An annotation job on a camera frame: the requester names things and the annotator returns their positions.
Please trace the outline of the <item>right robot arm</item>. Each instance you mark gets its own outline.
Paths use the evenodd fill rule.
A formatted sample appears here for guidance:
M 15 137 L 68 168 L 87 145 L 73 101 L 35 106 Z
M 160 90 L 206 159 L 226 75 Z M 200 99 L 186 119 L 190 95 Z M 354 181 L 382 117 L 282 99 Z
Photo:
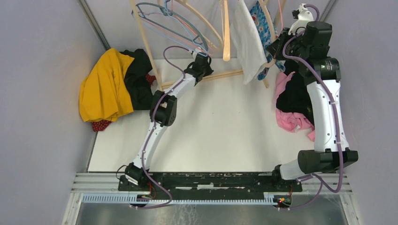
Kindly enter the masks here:
M 276 60 L 291 60 L 298 64 L 309 94 L 315 125 L 312 150 L 301 150 L 297 159 L 278 167 L 279 174 L 271 178 L 276 191 L 284 191 L 290 180 L 312 173 L 342 171 L 358 161 L 358 152 L 351 150 L 345 137 L 340 109 L 341 71 L 336 58 L 328 56 L 332 25 L 311 21 L 283 28 L 267 50 Z

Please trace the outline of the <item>wooden hanger front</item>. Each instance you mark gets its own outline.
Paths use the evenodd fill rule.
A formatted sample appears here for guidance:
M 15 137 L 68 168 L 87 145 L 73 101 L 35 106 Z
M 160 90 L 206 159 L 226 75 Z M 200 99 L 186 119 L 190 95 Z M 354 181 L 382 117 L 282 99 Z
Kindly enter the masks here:
M 230 20 L 229 20 L 229 7 L 227 0 L 220 1 L 223 7 L 222 14 L 223 19 L 223 56 L 224 61 L 230 60 Z

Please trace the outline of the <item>blue floral skirt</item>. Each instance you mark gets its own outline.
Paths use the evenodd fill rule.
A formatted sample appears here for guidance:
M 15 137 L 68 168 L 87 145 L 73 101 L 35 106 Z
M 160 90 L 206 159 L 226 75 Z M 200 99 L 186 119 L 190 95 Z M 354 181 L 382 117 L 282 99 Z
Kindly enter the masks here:
M 249 10 L 254 24 L 257 28 L 260 40 L 264 49 L 267 63 L 274 63 L 280 72 L 285 71 L 285 66 L 282 61 L 275 60 L 271 54 L 266 50 L 266 47 L 271 45 L 277 38 L 276 26 L 273 24 L 270 12 L 264 0 L 258 0 L 255 5 Z

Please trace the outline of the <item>white garment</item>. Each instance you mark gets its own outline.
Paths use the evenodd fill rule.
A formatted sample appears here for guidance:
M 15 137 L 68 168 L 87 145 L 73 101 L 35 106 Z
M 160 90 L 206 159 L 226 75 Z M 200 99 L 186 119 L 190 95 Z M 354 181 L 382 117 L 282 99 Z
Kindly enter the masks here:
M 255 23 L 243 0 L 235 5 L 230 37 L 243 71 L 243 84 L 248 84 L 265 69 L 267 59 Z

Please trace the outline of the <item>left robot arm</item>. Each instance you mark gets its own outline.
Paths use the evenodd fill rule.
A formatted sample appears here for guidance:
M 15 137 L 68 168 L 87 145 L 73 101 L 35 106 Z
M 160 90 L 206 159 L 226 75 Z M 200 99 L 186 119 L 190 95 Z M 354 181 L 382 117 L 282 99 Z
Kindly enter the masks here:
M 196 55 L 172 86 L 155 92 L 147 135 L 137 156 L 125 169 L 125 178 L 135 190 L 143 190 L 148 184 L 151 160 L 164 132 L 176 120 L 178 99 L 213 73 L 211 62 L 209 56 Z

